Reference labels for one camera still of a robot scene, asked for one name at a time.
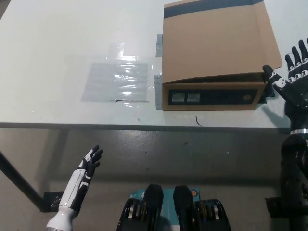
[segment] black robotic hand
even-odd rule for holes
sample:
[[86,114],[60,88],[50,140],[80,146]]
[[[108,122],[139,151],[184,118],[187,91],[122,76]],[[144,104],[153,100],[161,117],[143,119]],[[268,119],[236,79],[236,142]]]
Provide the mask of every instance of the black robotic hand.
[[295,64],[289,55],[285,56],[288,80],[278,75],[270,66],[263,66],[266,79],[285,99],[284,112],[290,118],[291,131],[308,128],[308,52],[303,40],[298,45],[302,57],[297,48],[292,47]]

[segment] black stripe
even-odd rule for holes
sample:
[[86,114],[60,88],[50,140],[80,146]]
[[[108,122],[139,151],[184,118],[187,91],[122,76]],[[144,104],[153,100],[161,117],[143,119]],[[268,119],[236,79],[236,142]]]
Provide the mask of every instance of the black stripe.
[[263,0],[199,0],[166,7],[164,10],[164,18],[233,6],[249,6],[262,1]]

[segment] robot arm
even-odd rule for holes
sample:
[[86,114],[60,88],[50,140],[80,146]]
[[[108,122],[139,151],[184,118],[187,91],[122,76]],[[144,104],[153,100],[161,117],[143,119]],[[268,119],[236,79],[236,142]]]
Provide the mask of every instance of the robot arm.
[[290,136],[282,144],[281,197],[267,198],[271,218],[288,218],[290,231],[305,231],[308,215],[308,52],[299,41],[301,57],[292,47],[294,62],[285,56],[288,80],[268,65],[263,67],[269,83],[285,99],[284,112],[290,119]]
[[46,227],[46,231],[72,231],[72,221],[78,216],[83,199],[91,183],[95,168],[103,151],[96,145],[83,158],[78,168],[73,172],[59,204],[59,211]]

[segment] white robotic hand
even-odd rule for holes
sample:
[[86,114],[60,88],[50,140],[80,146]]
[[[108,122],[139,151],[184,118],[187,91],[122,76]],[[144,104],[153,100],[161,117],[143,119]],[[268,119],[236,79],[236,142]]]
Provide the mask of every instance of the white robotic hand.
[[95,168],[102,156],[102,149],[96,145],[83,158],[78,168],[73,172],[59,204],[58,213],[46,227],[46,231],[72,231],[72,221],[78,216],[81,204],[88,191]]

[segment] cardboard box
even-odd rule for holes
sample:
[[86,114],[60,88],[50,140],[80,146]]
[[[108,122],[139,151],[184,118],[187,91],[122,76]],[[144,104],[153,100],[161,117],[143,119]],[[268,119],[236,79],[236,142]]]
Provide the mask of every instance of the cardboard box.
[[254,110],[265,64],[282,60],[263,1],[165,5],[163,110]]

